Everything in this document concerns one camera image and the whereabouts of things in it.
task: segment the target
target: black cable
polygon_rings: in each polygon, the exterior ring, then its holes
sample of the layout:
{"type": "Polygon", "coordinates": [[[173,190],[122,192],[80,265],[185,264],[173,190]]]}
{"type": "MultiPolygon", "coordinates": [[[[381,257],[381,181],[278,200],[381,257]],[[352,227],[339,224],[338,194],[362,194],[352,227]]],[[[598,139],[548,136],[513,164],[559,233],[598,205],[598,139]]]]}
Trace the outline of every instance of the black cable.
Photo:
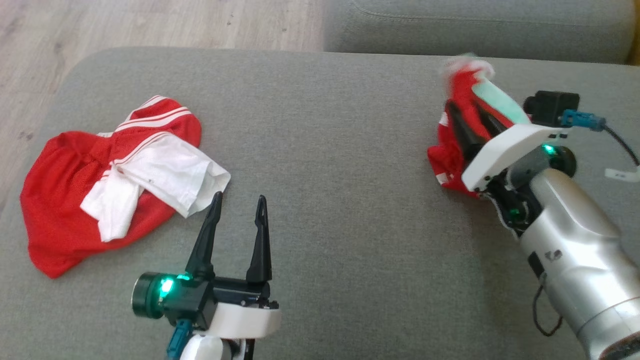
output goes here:
{"type": "Polygon", "coordinates": [[[636,156],[634,151],[631,150],[629,145],[627,145],[627,143],[624,140],[622,140],[622,138],[618,134],[616,134],[616,132],[613,131],[613,129],[611,129],[607,124],[604,124],[602,126],[602,129],[604,131],[607,131],[609,133],[609,135],[611,135],[614,139],[616,139],[618,144],[620,144],[620,146],[622,146],[624,148],[624,150],[627,152],[627,154],[629,154],[629,156],[631,156],[631,158],[634,161],[634,164],[636,164],[637,167],[640,167],[640,161],[638,160],[638,157],[636,156]]]}
{"type": "Polygon", "coordinates": [[[542,285],[540,285],[540,287],[536,291],[536,296],[533,297],[533,323],[536,325],[536,329],[538,329],[538,331],[540,331],[542,335],[546,337],[553,336],[553,334],[555,334],[562,325],[562,316],[560,316],[560,318],[558,319],[558,323],[553,329],[551,329],[550,332],[546,332],[544,329],[542,329],[542,327],[538,323],[538,309],[536,308],[536,303],[538,302],[540,294],[542,294],[542,285]]]}

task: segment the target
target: couch cushion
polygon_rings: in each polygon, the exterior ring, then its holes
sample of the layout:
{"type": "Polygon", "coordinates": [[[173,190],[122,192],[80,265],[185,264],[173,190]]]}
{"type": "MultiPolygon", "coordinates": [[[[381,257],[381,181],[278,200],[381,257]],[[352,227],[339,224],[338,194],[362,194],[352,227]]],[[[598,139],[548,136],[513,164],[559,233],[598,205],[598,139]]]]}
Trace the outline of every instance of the couch cushion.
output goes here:
{"type": "MultiPolygon", "coordinates": [[[[443,191],[426,160],[445,100],[444,58],[171,48],[114,49],[67,77],[31,159],[66,130],[110,131],[155,94],[202,121],[206,154],[232,179],[214,265],[242,277],[255,206],[269,204],[273,299],[282,328],[256,359],[562,359],[584,354],[567,326],[547,339],[531,320],[538,283],[489,202],[443,191]]],[[[640,149],[640,69],[490,59],[518,102],[576,91],[582,109],[640,149]]],[[[604,178],[632,166],[604,133],[577,129],[577,182],[621,226],[640,260],[638,184],[604,178]]],[[[145,271],[184,269],[204,212],[174,216],[133,245],[56,280],[34,269],[16,184],[0,218],[2,359],[163,358],[172,328],[134,317],[145,271]]],[[[541,323],[556,314],[540,302],[541,323]]]]}
{"type": "Polygon", "coordinates": [[[331,0],[324,49],[624,62],[633,0],[331,0]]]}

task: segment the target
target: cable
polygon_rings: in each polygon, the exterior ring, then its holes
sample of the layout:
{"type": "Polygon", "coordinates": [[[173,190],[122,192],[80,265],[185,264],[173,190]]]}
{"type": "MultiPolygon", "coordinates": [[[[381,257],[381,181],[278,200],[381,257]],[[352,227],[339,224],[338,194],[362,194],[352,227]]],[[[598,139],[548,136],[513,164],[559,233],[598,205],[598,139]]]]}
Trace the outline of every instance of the cable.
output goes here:
{"type": "Polygon", "coordinates": [[[631,156],[631,159],[634,161],[634,164],[636,164],[637,167],[640,167],[640,161],[638,160],[638,157],[636,156],[634,151],[631,150],[629,145],[627,145],[627,143],[624,140],[622,140],[622,138],[615,131],[613,131],[613,129],[611,129],[607,124],[603,124],[602,125],[602,129],[604,131],[607,131],[609,133],[609,135],[611,135],[614,139],[616,139],[618,144],[620,144],[620,146],[622,146],[624,148],[624,150],[627,152],[627,154],[629,154],[629,156],[631,156]]]}
{"type": "Polygon", "coordinates": [[[175,324],[175,330],[166,348],[166,360],[179,360],[184,347],[189,343],[193,335],[193,323],[188,319],[180,319],[175,324]]]}
{"type": "Polygon", "coordinates": [[[536,291],[536,295],[533,297],[533,323],[536,325],[536,329],[538,329],[538,331],[540,331],[542,335],[549,337],[549,336],[553,336],[553,334],[555,334],[556,331],[560,329],[560,326],[562,325],[562,316],[560,316],[560,318],[558,319],[558,323],[553,329],[551,329],[550,332],[546,332],[544,329],[542,329],[542,327],[538,323],[538,309],[536,307],[538,298],[540,297],[540,294],[542,294],[542,289],[543,289],[543,286],[540,285],[540,287],[536,291]]]}

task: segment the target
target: red fabric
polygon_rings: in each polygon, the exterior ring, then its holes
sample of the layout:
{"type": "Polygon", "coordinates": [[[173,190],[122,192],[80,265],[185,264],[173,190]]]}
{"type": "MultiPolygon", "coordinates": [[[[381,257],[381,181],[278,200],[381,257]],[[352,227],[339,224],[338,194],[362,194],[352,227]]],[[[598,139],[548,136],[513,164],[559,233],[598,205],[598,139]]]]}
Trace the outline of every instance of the red fabric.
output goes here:
{"type": "MultiPolygon", "coordinates": [[[[463,67],[452,74],[449,78],[451,92],[449,101],[452,101],[460,109],[462,118],[465,119],[471,130],[488,141],[491,140],[491,136],[482,125],[476,106],[480,106],[492,114],[506,127],[511,127],[513,123],[474,94],[472,87],[479,81],[476,78],[476,73],[479,71],[483,70],[463,67]]],[[[427,149],[427,157],[436,177],[446,177],[446,181],[442,182],[441,180],[442,187],[465,193],[471,197],[478,196],[476,192],[468,191],[462,182],[462,173],[465,169],[464,159],[453,129],[448,123],[441,122],[438,125],[438,145],[427,149]]]]}
{"type": "MultiPolygon", "coordinates": [[[[134,111],[131,119],[121,126],[180,107],[174,100],[163,99],[134,111]]],[[[171,132],[191,145],[200,145],[201,127],[194,115],[181,115],[168,124],[161,124],[163,120],[166,122],[167,117],[141,120],[147,126],[129,127],[108,138],[69,131],[47,142],[29,171],[20,195],[29,236],[29,256],[39,270],[51,278],[59,277],[88,256],[140,239],[173,215],[173,208],[144,191],[127,236],[103,243],[97,221],[80,208],[95,182],[110,169],[109,162],[127,156],[154,133],[171,132]]]]}

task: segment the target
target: green led light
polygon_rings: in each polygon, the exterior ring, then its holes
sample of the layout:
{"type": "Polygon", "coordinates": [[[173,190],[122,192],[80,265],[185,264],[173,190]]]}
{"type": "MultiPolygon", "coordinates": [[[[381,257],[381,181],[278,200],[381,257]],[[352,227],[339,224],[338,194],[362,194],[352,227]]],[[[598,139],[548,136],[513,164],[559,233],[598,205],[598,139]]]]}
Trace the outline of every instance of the green led light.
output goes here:
{"type": "Polygon", "coordinates": [[[171,289],[173,288],[173,279],[163,279],[160,284],[160,297],[165,297],[166,294],[168,294],[169,291],[171,291],[171,289]]]}
{"type": "Polygon", "coordinates": [[[520,210],[511,209],[509,210],[509,215],[511,215],[512,220],[518,220],[520,218],[520,210]]]}
{"type": "Polygon", "coordinates": [[[556,153],[556,149],[551,145],[542,145],[542,149],[544,149],[549,155],[554,155],[556,153]]]}

